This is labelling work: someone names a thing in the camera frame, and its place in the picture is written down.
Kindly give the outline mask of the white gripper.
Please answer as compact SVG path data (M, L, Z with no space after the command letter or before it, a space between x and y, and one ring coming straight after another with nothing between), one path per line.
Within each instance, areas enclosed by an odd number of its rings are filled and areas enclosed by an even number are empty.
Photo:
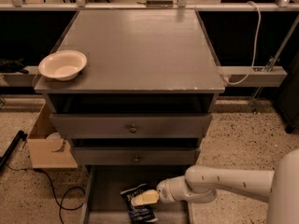
M138 194L131 200L132 206L141 206L147 204L157 203L159 200L162 203L175 203L177 200L174 198L171 191L171 180L166 179L161 181L155 189L149 189L141 194Z

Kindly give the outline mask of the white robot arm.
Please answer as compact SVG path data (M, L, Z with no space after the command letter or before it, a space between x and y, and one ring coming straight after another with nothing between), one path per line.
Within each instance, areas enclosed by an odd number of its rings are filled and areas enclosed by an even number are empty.
M135 196L131 205L209 203L218 189L267 203L266 224L299 224L299 150L285 155L273 171L194 165L184 175L165 179Z

